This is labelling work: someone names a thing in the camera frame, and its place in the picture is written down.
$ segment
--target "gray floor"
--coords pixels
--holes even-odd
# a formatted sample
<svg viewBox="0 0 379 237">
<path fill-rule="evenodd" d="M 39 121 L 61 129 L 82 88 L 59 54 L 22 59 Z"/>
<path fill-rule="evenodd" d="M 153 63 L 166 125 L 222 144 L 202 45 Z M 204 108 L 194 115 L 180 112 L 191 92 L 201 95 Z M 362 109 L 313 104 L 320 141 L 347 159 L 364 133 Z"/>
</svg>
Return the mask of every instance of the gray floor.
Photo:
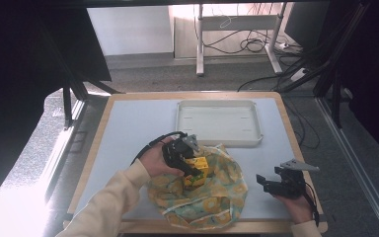
<svg viewBox="0 0 379 237">
<path fill-rule="evenodd" d="M 107 61 L 113 77 L 107 84 L 121 92 L 235 91 L 245 82 L 272 74 L 269 63 L 262 57 L 208 59 L 205 76 L 201 78 L 195 75 L 194 60 L 174 60 L 168 54 L 108 57 Z M 311 94 L 314 83 L 310 81 L 284 94 L 283 99 L 298 140 L 303 140 L 300 147 L 306 162 L 322 170 L 312 174 L 312 178 L 329 222 L 329 230 L 324 236 L 379 236 L 377 212 Z M 275 85 L 275 80 L 264 80 L 244 89 L 268 91 Z M 33 186 L 63 126 L 59 113 L 61 92 L 47 98 L 37 132 L 0 191 L 0 236 L 47 237 L 62 230 L 108 99 L 101 89 L 90 84 L 86 86 L 91 95 L 56 172 L 51 196 L 44 205 L 33 201 L 38 198 L 32 196 Z M 341 123 L 341 131 L 379 193 L 379 145 L 355 119 L 347 103 L 341 104 Z"/>
</svg>

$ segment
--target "crumpled plastic bag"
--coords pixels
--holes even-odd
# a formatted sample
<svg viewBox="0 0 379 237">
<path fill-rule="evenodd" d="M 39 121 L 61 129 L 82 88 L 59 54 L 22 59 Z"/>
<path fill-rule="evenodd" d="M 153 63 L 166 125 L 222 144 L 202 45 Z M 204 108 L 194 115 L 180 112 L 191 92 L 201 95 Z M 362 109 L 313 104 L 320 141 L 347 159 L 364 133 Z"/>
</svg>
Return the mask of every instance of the crumpled plastic bag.
<svg viewBox="0 0 379 237">
<path fill-rule="evenodd" d="M 195 230 L 222 228 L 236 221 L 245 205 L 248 186 L 240 166 L 223 145 L 200 146 L 195 157 L 205 157 L 208 175 L 203 186 L 184 189 L 184 178 L 159 176 L 148 184 L 149 199 L 168 222 Z"/>
</svg>

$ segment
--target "yellow object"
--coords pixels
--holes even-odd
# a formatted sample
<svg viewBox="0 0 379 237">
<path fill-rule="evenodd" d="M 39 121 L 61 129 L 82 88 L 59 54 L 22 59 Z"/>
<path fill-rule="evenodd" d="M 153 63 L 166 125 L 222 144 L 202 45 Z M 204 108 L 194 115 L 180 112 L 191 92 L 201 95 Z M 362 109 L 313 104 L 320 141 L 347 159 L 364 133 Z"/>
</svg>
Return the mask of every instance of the yellow object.
<svg viewBox="0 0 379 237">
<path fill-rule="evenodd" d="M 198 176 L 189 175 L 184 178 L 184 189 L 194 190 L 205 183 L 208 174 L 208 163 L 205 157 L 196 157 L 186 159 L 185 161 L 191 168 L 196 168 L 201 171 L 201 174 Z"/>
</svg>

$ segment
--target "white plastic tray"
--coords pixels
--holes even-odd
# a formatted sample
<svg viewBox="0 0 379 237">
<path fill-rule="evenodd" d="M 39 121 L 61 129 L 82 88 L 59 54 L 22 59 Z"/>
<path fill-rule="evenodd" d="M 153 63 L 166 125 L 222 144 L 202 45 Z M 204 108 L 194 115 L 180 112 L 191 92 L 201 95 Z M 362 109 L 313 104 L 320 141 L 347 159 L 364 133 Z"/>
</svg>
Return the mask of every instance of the white plastic tray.
<svg viewBox="0 0 379 237">
<path fill-rule="evenodd" d="M 263 139 L 257 105 L 246 100 L 181 101 L 176 129 L 202 145 L 256 146 Z"/>
</svg>

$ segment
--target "table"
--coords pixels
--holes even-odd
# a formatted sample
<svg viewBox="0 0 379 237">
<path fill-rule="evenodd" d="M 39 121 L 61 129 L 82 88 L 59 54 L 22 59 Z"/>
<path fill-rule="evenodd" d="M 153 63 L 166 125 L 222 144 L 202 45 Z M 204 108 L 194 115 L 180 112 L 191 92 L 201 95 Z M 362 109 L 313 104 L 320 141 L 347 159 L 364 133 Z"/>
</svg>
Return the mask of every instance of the table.
<svg viewBox="0 0 379 237">
<path fill-rule="evenodd" d="M 252 100 L 257 103 L 259 120 L 264 128 L 264 139 L 257 147 L 228 147 L 229 154 L 240 164 L 249 187 L 246 205 L 237 222 L 227 228 L 208 231 L 208 233 L 289 232 L 291 223 L 282 203 L 264 193 L 262 186 L 255 182 L 256 173 L 275 179 L 278 176 L 273 173 L 274 166 L 279 166 L 280 163 L 294 157 L 299 161 L 304 161 L 281 97 L 275 92 L 112 95 L 105 108 L 68 212 L 74 214 L 81 209 L 89 197 L 102 188 L 117 169 L 125 169 L 129 166 L 131 160 L 147 142 L 161 134 L 173 131 L 177 102 L 190 99 Z M 269 149 L 266 147 L 271 147 L 276 142 L 277 149 L 271 149 L 273 156 L 268 156 Z M 253 168 L 252 161 L 263 163 L 257 169 L 257 167 Z M 313 187 L 308 172 L 304 172 L 304 175 L 306 182 Z M 170 226 L 157 212 L 155 206 L 147 200 L 145 192 L 145 188 L 142 188 L 140 203 L 134 210 L 124 215 L 121 233 L 191 232 Z M 317 202 L 322 216 L 319 229 L 325 232 L 328 224 L 318 199 Z"/>
</svg>

